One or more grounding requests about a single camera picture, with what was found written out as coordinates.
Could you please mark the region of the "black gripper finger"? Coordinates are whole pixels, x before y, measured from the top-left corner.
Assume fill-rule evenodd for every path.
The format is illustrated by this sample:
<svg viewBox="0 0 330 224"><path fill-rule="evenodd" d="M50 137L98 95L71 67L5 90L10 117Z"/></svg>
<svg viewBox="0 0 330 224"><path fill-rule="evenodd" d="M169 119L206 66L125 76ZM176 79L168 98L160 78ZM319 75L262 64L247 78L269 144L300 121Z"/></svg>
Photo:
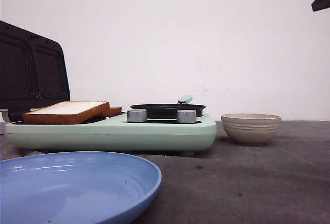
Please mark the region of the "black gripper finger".
<svg viewBox="0 0 330 224"><path fill-rule="evenodd" d="M311 4L313 12L324 10L330 7L330 0L314 0Z"/></svg>

